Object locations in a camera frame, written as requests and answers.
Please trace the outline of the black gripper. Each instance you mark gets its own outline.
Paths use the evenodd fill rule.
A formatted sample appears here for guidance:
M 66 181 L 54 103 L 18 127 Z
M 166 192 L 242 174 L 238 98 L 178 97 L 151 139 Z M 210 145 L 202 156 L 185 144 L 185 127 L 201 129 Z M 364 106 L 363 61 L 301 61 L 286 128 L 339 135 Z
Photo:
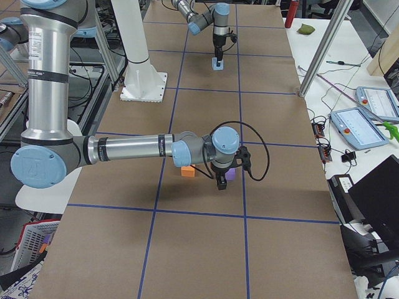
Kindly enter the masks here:
M 226 35 L 213 34 L 213 45 L 216 50 L 216 66 L 223 65 L 223 47 L 226 45 Z
M 219 190 L 225 190 L 227 188 L 228 182 L 225 178 L 225 173 L 231 168 L 218 168 L 211 164 L 211 170 L 214 172 L 216 184 Z

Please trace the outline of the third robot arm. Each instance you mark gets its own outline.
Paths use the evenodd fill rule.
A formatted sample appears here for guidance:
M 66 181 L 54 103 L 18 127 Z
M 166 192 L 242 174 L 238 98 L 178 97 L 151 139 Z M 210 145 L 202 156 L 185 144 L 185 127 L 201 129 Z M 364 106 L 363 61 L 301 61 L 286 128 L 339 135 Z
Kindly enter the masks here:
M 15 47 L 19 53 L 28 58 L 29 33 L 24 23 L 18 17 L 1 19 L 1 47 L 10 52 Z

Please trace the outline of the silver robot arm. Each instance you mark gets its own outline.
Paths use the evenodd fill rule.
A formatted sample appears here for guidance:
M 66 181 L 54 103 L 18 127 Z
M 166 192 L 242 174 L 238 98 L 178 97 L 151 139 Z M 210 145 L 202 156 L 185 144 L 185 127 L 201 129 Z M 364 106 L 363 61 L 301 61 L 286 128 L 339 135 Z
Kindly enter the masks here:
M 195 36 L 210 25 L 213 25 L 214 57 L 212 58 L 213 70 L 223 70 L 223 55 L 235 43 L 238 37 L 228 26 L 230 7 L 228 3 L 217 2 L 207 7 L 207 10 L 198 13 L 193 9 L 192 1 L 170 1 L 173 6 L 162 5 L 172 11 L 178 11 L 186 19 L 189 31 Z
M 161 102 L 168 75 L 150 62 L 139 3 L 111 2 L 127 60 L 121 100 Z M 213 25 L 212 68 L 223 69 L 223 45 L 227 37 L 236 37 L 228 30 L 229 4 L 219 2 L 198 14 L 187 1 L 171 2 L 193 35 Z M 21 17 L 29 28 L 29 124 L 11 159 L 13 175 L 40 189 L 99 161 L 172 157 L 176 167 L 204 163 L 208 168 L 210 162 L 218 189 L 226 189 L 225 173 L 239 167 L 239 136 L 228 126 L 220 124 L 202 137 L 183 132 L 123 139 L 74 136 L 67 129 L 70 41 L 95 21 L 95 12 L 95 1 L 21 1 Z

